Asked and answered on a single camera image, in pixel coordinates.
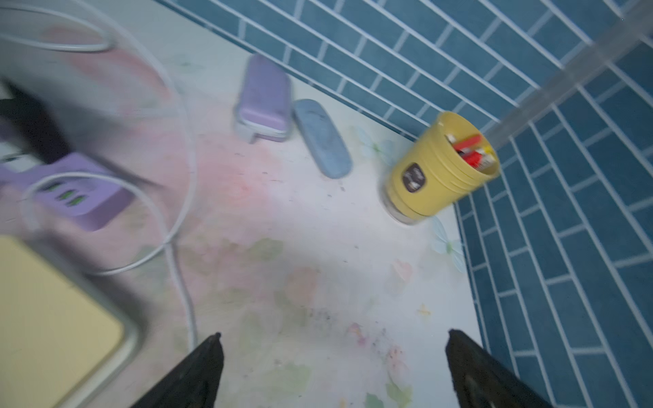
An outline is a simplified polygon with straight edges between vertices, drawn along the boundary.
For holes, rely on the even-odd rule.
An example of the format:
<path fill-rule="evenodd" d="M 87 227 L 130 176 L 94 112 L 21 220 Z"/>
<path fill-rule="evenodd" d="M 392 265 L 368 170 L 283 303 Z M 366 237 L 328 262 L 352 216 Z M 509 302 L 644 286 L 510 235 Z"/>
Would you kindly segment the blue pencil case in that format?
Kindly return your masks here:
<path fill-rule="evenodd" d="M 353 168 L 351 155 L 323 106 L 315 100 L 297 100 L 292 113 L 321 173 L 332 180 L 347 176 Z"/>

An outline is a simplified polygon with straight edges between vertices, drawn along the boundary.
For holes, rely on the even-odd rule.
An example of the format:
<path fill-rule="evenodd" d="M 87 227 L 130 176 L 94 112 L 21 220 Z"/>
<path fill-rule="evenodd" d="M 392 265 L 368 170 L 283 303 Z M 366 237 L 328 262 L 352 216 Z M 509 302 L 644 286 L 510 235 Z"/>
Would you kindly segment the yellow electronic kitchen scale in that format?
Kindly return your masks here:
<path fill-rule="evenodd" d="M 3 407 L 85 407 L 140 343 L 138 325 L 64 258 L 2 236 Z"/>

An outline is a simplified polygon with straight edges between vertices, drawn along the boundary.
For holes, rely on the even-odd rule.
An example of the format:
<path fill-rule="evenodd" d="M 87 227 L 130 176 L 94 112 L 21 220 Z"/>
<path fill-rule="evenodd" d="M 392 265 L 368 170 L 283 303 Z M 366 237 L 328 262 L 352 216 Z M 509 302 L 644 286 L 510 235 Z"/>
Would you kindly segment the yellow pen cup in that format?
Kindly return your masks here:
<path fill-rule="evenodd" d="M 499 173 L 498 154 L 482 132 L 459 114 L 442 112 L 391 168 L 380 195 L 390 216 L 417 224 Z"/>

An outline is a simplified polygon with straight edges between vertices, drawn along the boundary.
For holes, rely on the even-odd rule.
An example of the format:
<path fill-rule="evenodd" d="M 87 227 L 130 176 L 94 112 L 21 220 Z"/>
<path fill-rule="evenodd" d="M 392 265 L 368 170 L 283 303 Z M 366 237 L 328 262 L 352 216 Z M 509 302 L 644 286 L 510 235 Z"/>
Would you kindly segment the floral table mat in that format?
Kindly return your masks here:
<path fill-rule="evenodd" d="M 391 218 L 379 184 L 407 140 L 314 88 L 355 165 L 321 174 L 298 134 L 248 144 L 233 107 L 244 49 L 150 1 L 95 3 L 117 49 L 3 42 L 1 73 L 46 98 L 76 148 L 147 191 L 178 234 L 199 336 L 221 333 L 219 407 L 455 407 L 449 331 L 479 338 L 469 279 L 429 223 Z"/>

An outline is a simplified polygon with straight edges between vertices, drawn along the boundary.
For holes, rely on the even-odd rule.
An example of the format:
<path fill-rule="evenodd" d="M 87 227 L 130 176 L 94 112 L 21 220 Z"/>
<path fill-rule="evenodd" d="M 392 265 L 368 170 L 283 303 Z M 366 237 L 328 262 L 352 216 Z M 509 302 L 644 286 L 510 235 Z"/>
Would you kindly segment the black USB wall charger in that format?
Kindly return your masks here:
<path fill-rule="evenodd" d="M 52 164 L 73 153 L 44 103 L 4 78 L 1 85 L 8 98 L 1 99 L 1 120 L 15 132 L 11 137 L 20 148 Z"/>

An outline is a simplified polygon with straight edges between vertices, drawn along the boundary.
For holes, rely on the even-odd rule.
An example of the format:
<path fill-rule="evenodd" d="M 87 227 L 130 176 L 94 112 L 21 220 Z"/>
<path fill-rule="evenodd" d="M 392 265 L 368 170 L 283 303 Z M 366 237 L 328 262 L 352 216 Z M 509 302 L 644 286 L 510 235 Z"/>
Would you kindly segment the purple power strip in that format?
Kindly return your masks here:
<path fill-rule="evenodd" d="M 1 182 L 20 191 L 56 173 L 110 172 L 80 153 L 71 153 L 52 164 L 29 154 L 11 154 L 1 160 Z M 61 178 L 41 187 L 35 199 L 85 231 L 97 231 L 109 224 L 134 200 L 119 185 L 96 178 Z"/>

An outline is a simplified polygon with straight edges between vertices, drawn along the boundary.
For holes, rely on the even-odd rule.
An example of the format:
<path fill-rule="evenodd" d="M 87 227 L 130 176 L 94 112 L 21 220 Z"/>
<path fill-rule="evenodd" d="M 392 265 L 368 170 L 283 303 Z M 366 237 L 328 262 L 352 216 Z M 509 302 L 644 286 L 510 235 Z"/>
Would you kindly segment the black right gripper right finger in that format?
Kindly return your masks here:
<path fill-rule="evenodd" d="M 449 331 L 446 354 L 459 406 L 552 407 L 464 332 Z"/>

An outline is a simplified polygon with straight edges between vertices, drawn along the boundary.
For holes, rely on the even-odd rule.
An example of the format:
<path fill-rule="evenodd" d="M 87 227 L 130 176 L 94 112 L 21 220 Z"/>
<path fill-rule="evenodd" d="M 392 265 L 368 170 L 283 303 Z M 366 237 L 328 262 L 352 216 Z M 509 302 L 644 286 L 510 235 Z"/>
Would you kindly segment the purple pencil case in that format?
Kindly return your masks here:
<path fill-rule="evenodd" d="M 235 108 L 239 137 L 253 144 L 257 139 L 283 142 L 292 130 L 292 84 L 285 71 L 261 54 L 248 66 Z"/>

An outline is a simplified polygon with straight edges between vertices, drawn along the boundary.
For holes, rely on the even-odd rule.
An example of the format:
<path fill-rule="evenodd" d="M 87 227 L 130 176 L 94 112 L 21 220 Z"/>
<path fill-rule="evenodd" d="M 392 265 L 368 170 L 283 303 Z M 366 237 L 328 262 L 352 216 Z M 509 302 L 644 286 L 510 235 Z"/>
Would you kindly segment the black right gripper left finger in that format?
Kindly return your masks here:
<path fill-rule="evenodd" d="M 220 333 L 205 339 L 132 408 L 214 407 L 224 370 L 220 340 Z"/>

